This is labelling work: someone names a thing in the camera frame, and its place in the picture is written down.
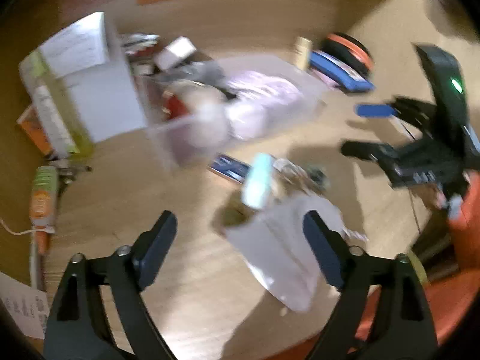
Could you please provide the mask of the person hand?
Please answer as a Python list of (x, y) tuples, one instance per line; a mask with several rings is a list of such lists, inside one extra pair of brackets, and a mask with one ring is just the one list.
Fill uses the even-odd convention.
[(427, 208), (432, 210), (442, 210), (448, 206), (448, 199), (443, 191), (436, 185), (428, 185), (425, 187), (423, 202)]

